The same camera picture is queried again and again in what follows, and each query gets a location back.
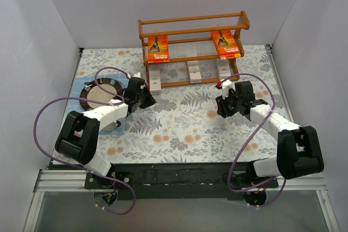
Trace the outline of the blue checkered cloth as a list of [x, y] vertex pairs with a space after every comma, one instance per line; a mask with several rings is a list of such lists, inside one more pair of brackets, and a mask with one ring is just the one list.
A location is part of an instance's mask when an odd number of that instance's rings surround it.
[[[113, 74], [99, 74], [97, 78], [98, 79], [99, 78], [115, 79], [121, 83], [123, 90], [128, 85], [127, 77], [120, 72], [116, 72]], [[89, 83], [93, 80], [95, 80], [94, 76], [83, 76], [83, 77], [79, 76], [79, 77], [77, 77], [72, 85], [70, 96], [80, 98], [79, 97], [80, 93], [81, 93], [82, 89], [84, 88], [84, 86], [86, 85], [86, 83]], [[82, 109], [79, 102], [80, 101], [77, 101], [77, 100], [67, 101], [67, 106], [66, 106], [63, 118], [66, 118], [67, 114], [71, 111], [85, 112], [85, 110]], [[101, 135], [122, 135], [125, 132], [125, 120], [126, 120], [125, 118], [120, 119], [119, 121], [122, 123], [122, 125], [116, 129], [114, 129], [113, 131], [101, 131], [100, 134]]]

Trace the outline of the orange Gillette Fusion razor box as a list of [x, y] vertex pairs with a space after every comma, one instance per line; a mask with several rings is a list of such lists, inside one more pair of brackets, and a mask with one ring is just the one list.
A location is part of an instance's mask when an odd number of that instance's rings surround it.
[[240, 48], [230, 30], [213, 31], [210, 35], [221, 60], [241, 57]]

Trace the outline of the white Harry's razor box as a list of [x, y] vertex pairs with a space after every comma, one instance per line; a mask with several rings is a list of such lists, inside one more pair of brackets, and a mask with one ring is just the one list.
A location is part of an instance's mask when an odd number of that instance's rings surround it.
[[191, 84], [202, 82], [202, 76], [201, 76], [198, 60], [187, 61], [187, 69], [188, 69], [189, 80]]

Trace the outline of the white Harry's box black end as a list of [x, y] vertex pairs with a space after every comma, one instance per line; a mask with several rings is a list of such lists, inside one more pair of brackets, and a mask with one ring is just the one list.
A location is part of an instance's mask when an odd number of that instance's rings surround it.
[[225, 79], [231, 75], [228, 60], [216, 59], [217, 74], [219, 79]]

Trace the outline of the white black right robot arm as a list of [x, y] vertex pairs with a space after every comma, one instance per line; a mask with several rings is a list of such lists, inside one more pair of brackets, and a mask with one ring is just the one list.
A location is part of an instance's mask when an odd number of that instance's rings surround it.
[[249, 180], [278, 176], [294, 179], [324, 170], [318, 134], [313, 127], [293, 123], [274, 112], [266, 101], [256, 99], [250, 81], [219, 81], [216, 88], [222, 91], [216, 98], [218, 115], [227, 118], [239, 113], [259, 124], [277, 142], [275, 157], [247, 164]]

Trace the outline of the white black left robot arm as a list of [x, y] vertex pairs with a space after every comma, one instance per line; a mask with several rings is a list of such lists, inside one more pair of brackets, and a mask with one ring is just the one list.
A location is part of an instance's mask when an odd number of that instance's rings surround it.
[[126, 118], [138, 108], [145, 109], [156, 104], [145, 80], [139, 75], [130, 77], [123, 99], [124, 102], [113, 98], [106, 105], [82, 113], [69, 112], [55, 143], [55, 150], [78, 162], [94, 175], [111, 178], [112, 164], [97, 152], [100, 131]]

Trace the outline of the aluminium rail frame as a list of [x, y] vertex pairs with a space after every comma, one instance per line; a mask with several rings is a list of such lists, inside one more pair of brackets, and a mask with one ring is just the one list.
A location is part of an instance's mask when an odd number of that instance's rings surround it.
[[119, 195], [119, 199], [220, 198], [231, 192], [241, 193], [246, 205], [254, 208], [267, 206], [267, 202], [253, 201], [255, 194], [264, 193], [267, 188], [279, 191], [286, 187], [292, 190], [318, 191], [325, 188], [321, 172], [294, 179], [278, 176], [251, 181], [246, 177], [248, 163], [233, 160], [189, 164], [112, 164], [112, 177], [108, 178], [94, 175], [74, 161], [74, 164], [66, 162], [62, 173], [84, 174], [84, 188], [89, 191], [117, 194], [121, 186], [124, 186], [127, 194]]

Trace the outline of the floral paper table mat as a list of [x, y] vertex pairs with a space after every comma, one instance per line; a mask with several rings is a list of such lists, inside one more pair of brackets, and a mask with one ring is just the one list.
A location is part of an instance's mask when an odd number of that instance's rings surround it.
[[[240, 72], [261, 77], [276, 101], [275, 112], [292, 120], [279, 86], [269, 45], [245, 46], [237, 60]], [[94, 76], [102, 67], [145, 74], [141, 48], [85, 49], [75, 79]], [[217, 115], [215, 98], [221, 93], [215, 84], [163, 88], [157, 103], [138, 109], [125, 120], [122, 135], [100, 135], [97, 152], [109, 162], [170, 163], [229, 162], [235, 158], [257, 124], [236, 114], [226, 119]], [[239, 162], [274, 157], [277, 142], [261, 129], [248, 143]]]

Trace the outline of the brown wooden three-tier shelf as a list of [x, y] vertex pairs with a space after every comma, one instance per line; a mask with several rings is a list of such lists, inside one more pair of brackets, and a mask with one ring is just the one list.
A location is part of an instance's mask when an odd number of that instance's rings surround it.
[[[206, 16], [168, 18], [161, 20], [138, 21], [139, 38], [142, 45], [147, 85], [149, 85], [149, 65], [160, 65], [161, 88], [192, 85], [189, 80], [187, 61], [198, 60], [202, 82], [196, 84], [216, 83], [218, 71], [216, 59], [219, 55], [213, 44], [210, 32], [230, 30], [240, 48], [242, 58], [245, 54], [240, 40], [242, 30], [248, 30], [250, 21], [245, 11]], [[168, 36], [169, 61], [150, 64], [147, 60], [148, 38], [151, 36]], [[229, 59], [230, 77], [238, 80], [237, 59]]]

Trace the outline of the black rimmed cream plate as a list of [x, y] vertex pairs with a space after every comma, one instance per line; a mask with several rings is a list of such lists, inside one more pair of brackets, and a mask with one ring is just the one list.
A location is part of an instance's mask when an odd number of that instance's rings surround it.
[[[121, 83], [115, 79], [99, 78], [97, 82], [100, 84], [101, 87], [103, 87], [109, 92], [116, 93], [118, 95], [123, 94], [123, 88], [121, 86]], [[108, 103], [113, 98], [113, 95], [100, 89], [93, 80], [89, 83], [86, 83], [79, 97], [93, 101]], [[99, 106], [101, 106], [101, 104], [84, 101], [80, 101], [79, 103], [82, 109], [85, 111], [96, 109]]]

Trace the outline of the orange Gillette Styler razor box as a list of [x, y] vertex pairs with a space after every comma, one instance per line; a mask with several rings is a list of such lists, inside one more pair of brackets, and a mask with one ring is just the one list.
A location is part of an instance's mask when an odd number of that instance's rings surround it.
[[147, 60], [150, 64], [158, 64], [169, 61], [168, 36], [151, 36], [148, 38]]

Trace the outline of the cream enamel mug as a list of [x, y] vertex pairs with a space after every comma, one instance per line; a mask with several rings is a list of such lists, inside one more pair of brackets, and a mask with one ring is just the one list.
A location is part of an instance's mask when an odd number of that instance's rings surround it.
[[120, 127], [122, 123], [120, 121], [112, 122], [111, 124], [105, 126], [102, 130], [103, 131], [113, 131], [114, 129]]

